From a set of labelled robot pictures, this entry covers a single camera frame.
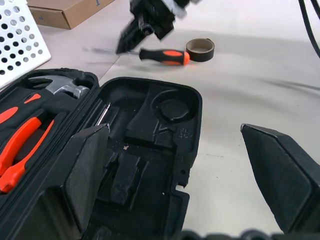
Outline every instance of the screwdriver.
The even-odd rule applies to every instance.
[[[96,53],[114,53],[113,50],[92,48]],[[154,60],[171,66],[185,66],[190,62],[190,55],[186,51],[174,49],[147,50],[141,48],[139,52],[128,51],[128,54],[137,55],[141,60]]]

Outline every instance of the brown tape roll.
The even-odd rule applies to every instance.
[[[208,38],[197,38],[186,44],[186,52],[195,62],[206,62],[214,57],[215,44]]]

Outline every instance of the pliers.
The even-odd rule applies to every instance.
[[[22,175],[26,171],[26,163],[38,150],[51,128],[55,120],[52,120],[46,131],[29,152],[29,154],[17,164],[13,165],[16,155],[28,138],[43,124],[46,119],[46,112],[43,109],[37,110],[29,117],[11,136],[5,144],[0,154],[0,192],[10,192],[18,183]]]

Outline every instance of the hammer head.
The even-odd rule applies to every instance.
[[[67,76],[46,75],[29,78],[31,83],[40,80],[51,80],[52,82],[45,88],[53,94],[57,93],[71,93],[76,99],[86,95],[90,89],[86,86],[77,86],[75,81]]]

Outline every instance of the perforated basket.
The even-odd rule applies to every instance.
[[[0,0],[0,89],[51,58],[26,0]]]

